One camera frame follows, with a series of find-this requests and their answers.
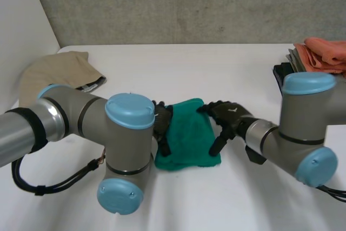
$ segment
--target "black band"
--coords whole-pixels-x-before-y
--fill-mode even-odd
[[[87,112],[88,108],[90,108],[91,104],[93,104],[96,100],[99,100],[100,97],[94,97],[92,98],[91,100],[89,100],[84,108],[82,109],[80,115],[79,115],[79,118],[78,118],[78,121],[77,121],[77,129],[78,129],[78,133],[80,135],[80,137],[85,137],[84,134],[83,134],[83,119],[84,119],[84,116],[85,116],[85,113]]]
[[[61,105],[59,105],[58,102],[56,102],[53,98],[51,97],[42,97],[45,100],[48,100],[49,102],[51,102],[56,108],[57,110],[59,110],[63,120],[64,120],[64,124],[65,124],[65,134],[64,137],[66,137],[69,134],[70,131],[70,124],[69,124],[69,119],[64,111],[64,109],[61,107]]]
[[[149,160],[148,164],[141,169],[132,170],[132,171],[123,171],[123,170],[116,170],[116,169],[112,168],[112,166],[106,162],[107,168],[110,169],[112,172],[119,174],[119,175],[135,175],[135,174],[141,173],[147,169],[149,164],[150,164],[150,160]]]
[[[15,108],[6,111],[6,113],[8,112],[13,112],[21,115],[30,124],[35,136],[35,144],[31,148],[31,153],[40,150],[48,143],[44,126],[39,117],[31,109]]]
[[[287,136],[282,134],[279,131],[279,136],[287,141],[290,141],[292,143],[299,143],[299,144],[307,144],[309,146],[316,146],[318,144],[323,144],[324,143],[324,138],[320,140],[301,140],[301,139],[295,139],[293,137]]]
[[[269,135],[271,132],[273,132],[274,130],[276,130],[276,129],[278,129],[278,128],[279,128],[279,127],[270,128],[270,129],[268,130],[268,132],[266,132],[266,133],[263,135],[263,137],[262,137],[262,139],[261,139],[261,143],[259,144],[259,149],[260,149],[260,151],[261,151],[262,154],[263,154],[263,145],[264,145],[265,139],[267,139],[268,135]]]

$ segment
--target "orange cloth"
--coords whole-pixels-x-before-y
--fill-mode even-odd
[[[304,43],[324,62],[331,65],[346,63],[346,41],[326,41],[321,38],[309,37]]]
[[[346,76],[346,41],[326,41],[310,37],[305,44],[296,43],[301,61],[307,71],[342,73]]]

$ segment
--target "green cloth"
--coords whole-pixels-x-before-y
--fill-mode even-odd
[[[158,151],[155,166],[162,170],[180,170],[191,166],[211,167],[221,163],[220,154],[209,155],[215,137],[209,116],[196,109],[204,105],[193,98],[173,105],[173,118],[166,137],[171,154],[163,157]]]

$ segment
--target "white table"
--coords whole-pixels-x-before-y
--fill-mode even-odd
[[[133,92],[166,104],[193,97],[230,100],[278,123],[281,95],[271,70],[285,61],[288,48],[292,45],[99,45],[61,51],[89,52],[90,63],[108,78],[95,95]],[[343,131],[329,128],[326,141],[339,158],[330,186],[340,189],[346,189]],[[54,184],[101,152],[101,146],[71,135],[26,156],[22,175],[35,185]],[[346,204],[270,162],[249,162],[240,140],[221,156],[221,165],[213,168],[153,171],[140,209],[128,216],[108,213],[97,202],[104,165],[67,191],[43,197],[19,190],[7,165],[0,169],[0,230],[345,230]]]

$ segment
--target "black cloth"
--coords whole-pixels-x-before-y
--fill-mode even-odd
[[[293,68],[289,62],[282,62],[280,65],[275,65],[272,73],[275,76],[277,85],[279,86],[280,92],[282,94],[283,81],[285,77],[291,73],[294,73]]]

